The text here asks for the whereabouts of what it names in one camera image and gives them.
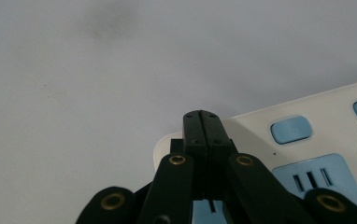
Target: metal screw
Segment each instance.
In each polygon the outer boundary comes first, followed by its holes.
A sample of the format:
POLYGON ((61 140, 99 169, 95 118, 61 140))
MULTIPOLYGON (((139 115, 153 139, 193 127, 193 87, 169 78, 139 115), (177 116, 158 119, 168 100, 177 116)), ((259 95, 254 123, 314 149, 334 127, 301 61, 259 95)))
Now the metal screw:
POLYGON ((316 200, 325 208, 330 211, 342 213, 347 210, 345 204, 339 201, 336 197, 328 195, 328 194, 321 194, 316 197, 316 200))
POLYGON ((185 157, 183 156, 172 156, 169 158, 170 163, 172 163, 173 165, 181 165, 183 163, 185 163, 185 157))
POLYGON ((125 203, 125 196, 122 193, 112 193, 108 194, 102 199, 100 205, 105 210, 114 210, 121 207, 125 203))
POLYGON ((238 156, 236 158, 237 163, 241 164, 241 165, 253 165, 254 161, 247 156, 238 156))

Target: white power strip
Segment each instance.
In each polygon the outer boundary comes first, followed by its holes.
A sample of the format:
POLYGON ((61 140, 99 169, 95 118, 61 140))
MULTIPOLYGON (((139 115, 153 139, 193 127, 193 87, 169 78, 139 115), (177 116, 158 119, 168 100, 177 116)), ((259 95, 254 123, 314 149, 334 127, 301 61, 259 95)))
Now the white power strip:
MULTIPOLYGON (((356 106, 354 108, 355 103, 357 103, 357 84, 236 116, 223 120, 222 124, 228 136, 234 140, 239 152, 259 158, 270 171, 299 161, 338 154, 348 165, 356 186, 357 111, 355 111, 356 106), (287 136, 272 134, 271 127, 274 124, 300 117, 305 118, 307 125, 310 125, 310 133, 306 133, 305 137, 300 136, 295 141, 289 140, 289 143, 282 144, 287 136)), ((294 135, 301 131, 297 130, 295 125, 289 124, 289 126, 289 132, 294 132, 294 135)), ((169 153, 170 139, 174 138, 182 138, 182 133, 169 134, 156 145, 153 154, 155 169, 161 158, 169 153)), ((293 178, 293 183, 298 185, 298 180, 293 178)))

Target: gray surface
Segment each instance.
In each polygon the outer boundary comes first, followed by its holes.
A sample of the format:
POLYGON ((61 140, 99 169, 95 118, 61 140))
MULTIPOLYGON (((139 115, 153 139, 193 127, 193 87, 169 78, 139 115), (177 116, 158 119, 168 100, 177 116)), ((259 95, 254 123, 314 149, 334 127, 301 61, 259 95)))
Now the gray surface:
POLYGON ((357 1, 0 1, 0 223, 74 223, 136 190, 195 109, 357 82, 357 1))

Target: black plastic part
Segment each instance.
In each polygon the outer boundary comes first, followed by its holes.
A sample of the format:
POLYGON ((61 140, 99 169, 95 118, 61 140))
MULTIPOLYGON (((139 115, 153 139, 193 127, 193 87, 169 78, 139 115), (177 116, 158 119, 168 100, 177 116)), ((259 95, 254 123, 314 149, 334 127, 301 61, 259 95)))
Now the black plastic part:
POLYGON ((203 200, 206 197, 207 187, 207 140, 199 111, 184 115, 182 140, 184 152, 194 160, 193 199, 203 200))
POLYGON ((357 223, 357 205, 330 189, 308 191, 304 205, 319 223, 357 223))
POLYGON ((94 195, 79 215, 77 224, 130 224, 135 223, 135 213, 135 195, 128 189, 111 187, 103 189, 94 195), (104 209, 102 201, 109 195, 120 195, 121 205, 114 209, 104 209))
POLYGON ((228 164, 229 182, 251 223, 316 223, 257 158, 237 153, 228 164))
POLYGON ((193 159, 183 153, 162 158, 137 224, 190 224, 193 159))
POLYGON ((184 141, 182 139, 170 140, 170 153, 184 152, 184 141))
POLYGON ((209 200, 222 200, 227 183, 225 167, 235 151, 217 115, 201 110, 200 117, 207 139, 206 197, 209 200))

